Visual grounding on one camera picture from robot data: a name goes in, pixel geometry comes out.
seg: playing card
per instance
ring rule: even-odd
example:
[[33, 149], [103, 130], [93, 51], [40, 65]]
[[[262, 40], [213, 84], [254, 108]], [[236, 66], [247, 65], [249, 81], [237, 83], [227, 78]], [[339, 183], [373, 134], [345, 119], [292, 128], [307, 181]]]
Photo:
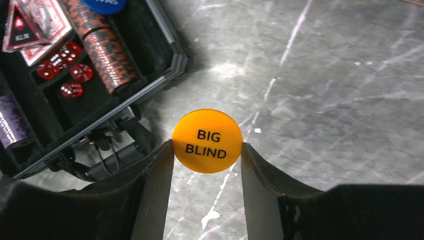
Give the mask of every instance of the playing card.
[[26, 48], [21, 52], [28, 66], [41, 60], [72, 31], [65, 13], [57, 0], [23, 0], [34, 20], [46, 34], [50, 45]]
[[9, 2], [2, 51], [12, 53], [24, 48], [37, 48], [50, 44], [45, 34], [24, 9], [21, 0]]

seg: gray floor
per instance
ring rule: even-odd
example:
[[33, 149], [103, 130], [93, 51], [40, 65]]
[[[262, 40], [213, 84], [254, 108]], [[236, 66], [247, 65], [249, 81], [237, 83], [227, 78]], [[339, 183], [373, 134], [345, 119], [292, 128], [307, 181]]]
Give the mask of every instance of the gray floor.
[[[399, 0], [165, 5], [196, 71], [149, 108], [164, 139], [186, 113], [215, 108], [272, 164], [316, 188], [424, 184], [424, 8]], [[47, 171], [28, 181], [56, 191], [86, 184]], [[175, 162], [164, 239], [247, 239], [239, 162], [210, 175]]]

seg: yellow button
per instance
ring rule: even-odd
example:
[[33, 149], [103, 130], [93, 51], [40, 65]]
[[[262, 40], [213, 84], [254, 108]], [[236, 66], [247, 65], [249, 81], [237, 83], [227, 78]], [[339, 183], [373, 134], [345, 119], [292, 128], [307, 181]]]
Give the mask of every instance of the yellow button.
[[242, 131], [227, 114], [199, 109], [175, 126], [172, 144], [176, 158], [187, 168], [213, 174], [231, 167], [242, 153]]

